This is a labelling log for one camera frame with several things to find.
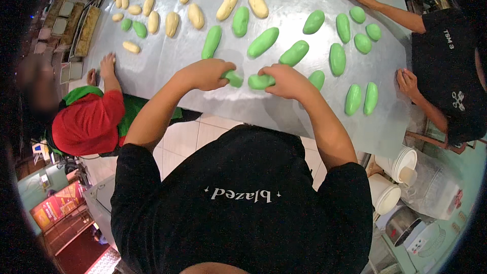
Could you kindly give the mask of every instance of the plastic container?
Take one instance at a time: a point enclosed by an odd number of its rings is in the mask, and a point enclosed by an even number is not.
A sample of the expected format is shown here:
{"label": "plastic container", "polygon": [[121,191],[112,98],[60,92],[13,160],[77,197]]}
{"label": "plastic container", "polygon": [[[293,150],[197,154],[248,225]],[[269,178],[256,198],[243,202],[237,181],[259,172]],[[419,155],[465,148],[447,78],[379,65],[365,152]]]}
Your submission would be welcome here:
{"label": "plastic container", "polygon": [[460,207],[463,182],[448,166],[417,151],[414,185],[399,184],[401,200],[411,209],[436,219],[449,220]]}
{"label": "plastic container", "polygon": [[396,159],[389,159],[385,157],[375,156],[375,163],[379,165],[384,172],[387,173],[397,183],[403,183],[404,180],[414,179],[412,171],[416,167],[418,156],[416,150],[402,145],[402,149],[399,151],[399,155]]}
{"label": "plastic container", "polygon": [[373,174],[369,177],[370,193],[372,204],[379,215],[387,214],[401,197],[401,189],[392,184],[380,174]]}

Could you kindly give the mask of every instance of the green dough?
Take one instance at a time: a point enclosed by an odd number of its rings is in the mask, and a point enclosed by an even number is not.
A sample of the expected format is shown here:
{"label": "green dough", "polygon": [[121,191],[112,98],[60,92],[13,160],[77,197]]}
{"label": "green dough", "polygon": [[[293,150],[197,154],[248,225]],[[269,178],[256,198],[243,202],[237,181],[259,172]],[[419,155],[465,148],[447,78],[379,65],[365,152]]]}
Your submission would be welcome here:
{"label": "green dough", "polygon": [[267,49],[269,49],[276,42],[278,36],[279,29],[276,27],[271,27],[265,30],[248,47],[248,56],[256,58],[262,55],[262,53],[267,51]]}
{"label": "green dough", "polygon": [[240,88],[244,83],[244,79],[241,78],[235,70],[228,70],[224,74],[222,74],[223,79],[227,79],[230,82],[230,86]]}
{"label": "green dough", "polygon": [[128,30],[130,30],[130,27],[132,26],[132,20],[129,18],[125,18],[124,20],[122,20],[121,26],[122,26],[122,30],[127,32]]}
{"label": "green dough", "polygon": [[361,7],[353,7],[350,10],[350,16],[359,24],[362,24],[365,21],[365,12]]}
{"label": "green dough", "polygon": [[370,115],[374,111],[375,105],[377,105],[377,99],[379,92],[377,91],[377,85],[373,82],[369,82],[367,85],[367,93],[365,94],[365,115]]}
{"label": "green dough", "polygon": [[300,40],[295,42],[295,44],[289,48],[288,51],[284,52],[279,58],[281,64],[286,64],[288,66],[294,67],[299,63],[303,57],[308,53],[309,45],[306,41]]}
{"label": "green dough", "polygon": [[309,14],[306,23],[304,23],[303,34],[314,34],[316,33],[321,25],[325,22],[325,13],[322,10],[317,9],[313,13]]}
{"label": "green dough", "polygon": [[334,76],[340,76],[345,70],[347,58],[345,50],[340,44],[334,43],[330,49],[330,66]]}
{"label": "green dough", "polygon": [[211,27],[206,35],[206,40],[204,41],[203,50],[201,51],[201,59],[213,57],[213,54],[215,54],[216,48],[220,43],[220,38],[222,38],[222,27]]}
{"label": "green dough", "polygon": [[140,38],[147,37],[147,28],[142,22],[134,21],[133,29],[135,30],[135,33],[137,33],[138,37]]}
{"label": "green dough", "polygon": [[247,7],[240,7],[233,15],[232,29],[237,37],[247,34],[249,12]]}
{"label": "green dough", "polygon": [[350,41],[350,21],[344,13],[340,13],[337,16],[337,31],[344,44]]}
{"label": "green dough", "polygon": [[315,86],[318,90],[321,90],[323,83],[325,82],[325,74],[321,70],[316,70],[311,73],[308,80]]}
{"label": "green dough", "polygon": [[345,104],[345,113],[349,116],[354,114],[360,107],[362,102],[362,91],[360,86],[356,83],[350,86],[347,94],[347,102]]}
{"label": "green dough", "polygon": [[375,41],[378,41],[382,37],[382,32],[380,31],[380,27],[376,24],[370,24],[365,27],[367,34],[369,37]]}
{"label": "green dough", "polygon": [[269,86],[274,86],[276,84],[276,80],[267,74],[259,76],[257,74],[253,74],[248,77],[248,85],[250,88],[255,90],[264,90]]}
{"label": "green dough", "polygon": [[367,54],[370,52],[370,50],[372,50],[372,42],[367,37],[367,35],[361,33],[356,34],[354,37],[354,41],[355,46],[360,52]]}

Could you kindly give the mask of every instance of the stainless steel table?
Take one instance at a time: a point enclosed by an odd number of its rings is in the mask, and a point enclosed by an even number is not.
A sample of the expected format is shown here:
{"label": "stainless steel table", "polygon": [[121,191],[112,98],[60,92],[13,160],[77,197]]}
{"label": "stainless steel table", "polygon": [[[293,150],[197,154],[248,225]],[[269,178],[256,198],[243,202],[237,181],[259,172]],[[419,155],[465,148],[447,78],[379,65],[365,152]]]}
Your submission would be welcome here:
{"label": "stainless steel table", "polygon": [[[378,0],[395,7],[406,9],[404,0]],[[130,0],[130,4],[143,5],[144,0]],[[306,40],[310,49],[305,58],[295,66],[302,74],[309,76],[315,70],[323,70],[326,80],[321,90],[328,104],[347,129],[356,150],[381,156],[395,157],[404,137],[409,121],[409,102],[401,95],[395,80],[395,71],[409,66],[411,32],[397,25],[387,17],[365,8],[365,23],[357,24],[350,20],[352,40],[344,49],[347,66],[340,77],[330,71],[328,55],[332,43],[341,43],[338,37],[335,17],[347,13],[358,3],[352,0],[265,0],[269,6],[269,16],[259,19],[251,12],[248,32],[243,38],[234,36],[231,30],[232,17],[240,6],[248,6],[247,0],[238,0],[234,11],[227,20],[220,22],[215,15],[223,0],[189,0],[182,5],[179,0],[155,0],[154,9],[161,16],[161,25],[156,35],[146,39],[136,36],[134,30],[128,33],[120,29],[111,17],[123,12],[125,17],[147,23],[142,14],[133,16],[125,10],[117,9],[112,0],[105,0],[102,15],[96,25],[91,49],[85,58],[85,69],[99,66],[103,55],[117,53],[116,71],[123,91],[143,98],[151,98],[174,73],[182,67],[198,61],[206,33],[211,26],[222,26],[222,39],[215,57],[233,61],[237,71],[245,76],[240,88],[227,86],[215,91],[192,91],[179,103],[180,107],[212,113],[229,119],[272,128],[300,136],[313,137],[307,113],[295,100],[284,100],[263,91],[252,91],[247,78],[266,65],[277,63],[280,55],[296,41]],[[187,19],[187,7],[197,3],[204,14],[205,25],[201,30],[192,27]],[[325,12],[325,23],[313,35],[302,34],[302,27],[308,15],[315,9]],[[165,32],[165,18],[168,12],[175,11],[180,16],[179,28],[174,38]],[[376,23],[382,29],[382,38],[373,43],[372,51],[363,55],[353,42],[356,33],[366,33],[365,26]],[[265,29],[278,27],[277,42],[261,57],[247,57],[250,43]],[[122,42],[128,40],[140,45],[138,55],[127,52]],[[362,102],[368,82],[375,82],[379,89],[379,101],[374,113],[368,117],[363,114],[363,106],[352,116],[344,112],[345,99],[352,83],[362,88]]]}

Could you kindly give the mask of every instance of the white bucket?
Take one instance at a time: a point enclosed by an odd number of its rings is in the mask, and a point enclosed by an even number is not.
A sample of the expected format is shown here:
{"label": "white bucket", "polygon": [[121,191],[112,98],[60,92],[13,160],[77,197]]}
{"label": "white bucket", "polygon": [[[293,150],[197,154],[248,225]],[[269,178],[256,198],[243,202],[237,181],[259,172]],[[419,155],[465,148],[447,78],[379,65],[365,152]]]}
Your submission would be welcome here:
{"label": "white bucket", "polygon": [[384,172],[391,176],[397,183],[403,183],[403,180],[412,178],[412,176],[408,175],[411,174],[411,171],[406,169],[403,170],[403,168],[407,167],[414,171],[417,161],[418,155],[416,150],[404,145],[402,145],[402,149],[399,151],[399,155],[395,160],[377,155],[375,156],[375,163],[384,169]]}
{"label": "white bucket", "polygon": [[393,209],[401,197],[401,189],[396,184],[387,181],[380,174],[369,177],[372,204],[379,215],[387,214]]}

